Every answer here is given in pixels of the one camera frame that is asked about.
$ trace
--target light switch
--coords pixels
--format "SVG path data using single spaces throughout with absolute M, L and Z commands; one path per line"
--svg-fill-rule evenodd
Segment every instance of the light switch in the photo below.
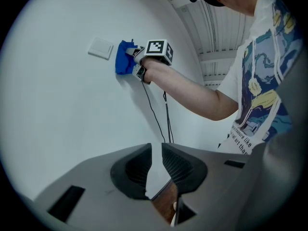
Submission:
M 96 37 L 94 39 L 92 45 L 90 46 L 88 54 L 98 56 L 98 57 L 102 57 L 102 58 L 108 60 L 109 57 L 110 57 L 112 48 L 113 48 L 112 43 L 110 43 L 110 42 L 108 42 L 104 39 L 101 39 L 99 37 Z

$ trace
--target person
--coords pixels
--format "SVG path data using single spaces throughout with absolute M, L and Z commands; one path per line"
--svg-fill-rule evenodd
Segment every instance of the person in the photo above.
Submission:
M 217 90 L 187 79 L 150 57 L 143 59 L 145 81 L 153 81 L 187 109 L 218 121 L 239 110 L 219 151 L 251 154 L 263 141 L 292 128 L 276 93 L 303 49 L 303 34 L 282 0 L 205 0 L 254 16 L 250 36 Z

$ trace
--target black cable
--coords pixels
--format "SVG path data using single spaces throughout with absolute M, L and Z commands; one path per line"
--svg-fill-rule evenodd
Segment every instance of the black cable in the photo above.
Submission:
M 154 112 L 154 110 L 153 110 L 153 108 L 152 108 L 152 105 L 151 105 L 151 101 L 150 101 L 150 98 L 149 98 L 148 92 L 147 92 L 147 91 L 146 91 L 146 89 L 145 89 L 145 86 L 144 86 L 143 81 L 142 81 L 141 83 L 142 83 L 143 88 L 144 88 L 144 90 L 145 90 L 145 94 L 146 94 L 146 96 L 148 97 L 149 104 L 150 104 L 150 108 L 151 108 L 151 110 L 152 110 L 152 112 L 153 112 L 153 114 L 154 114 L 154 116 L 155 116 L 155 120 L 156 120 L 156 122 L 157 122 L 157 124 L 158 124 L 158 126 L 159 126 L 160 133 L 161 133 L 161 135 L 163 136 L 162 129 L 160 128 L 159 122 L 158 122 L 158 120 L 157 120 L 157 118 L 156 118 L 156 115 L 155 115 L 155 112 Z
M 164 97 L 164 100 L 165 100 L 165 103 L 166 103 L 169 143 L 171 143 L 170 132 L 171 132 L 171 135 L 172 135 L 172 142 L 174 143 L 173 133 L 172 133 L 172 129 L 171 129 L 171 123 L 170 123 L 170 118 L 169 118 L 169 109 L 168 109 L 168 104 L 167 104 L 167 95 L 166 95 L 165 91 L 164 91 L 163 97 Z
M 166 96 L 166 92 L 164 91 L 164 100 L 165 100 L 165 104 L 166 104 L 166 112 L 167 112 L 167 126 L 168 126 L 168 137 L 169 137 L 169 143 L 171 143 L 171 138 L 170 138 L 170 126 L 169 126 L 169 112 L 168 112 L 168 105 L 167 105 L 167 96 Z

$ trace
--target graphic print t-shirt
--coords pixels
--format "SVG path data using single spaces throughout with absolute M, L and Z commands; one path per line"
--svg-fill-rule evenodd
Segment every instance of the graphic print t-shirt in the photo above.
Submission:
M 239 104 L 220 152 L 251 154 L 259 143 L 292 128 L 276 93 L 303 47 L 303 36 L 281 0 L 258 0 L 250 36 L 237 50 L 218 90 Z

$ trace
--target ceiling panel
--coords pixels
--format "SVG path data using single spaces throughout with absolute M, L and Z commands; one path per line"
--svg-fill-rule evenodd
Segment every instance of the ceiling panel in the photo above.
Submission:
M 169 1 L 193 41 L 205 85 L 215 89 L 233 64 L 237 48 L 248 38 L 254 18 L 226 7 L 214 7 L 203 0 Z M 208 81 L 211 76 L 221 80 Z

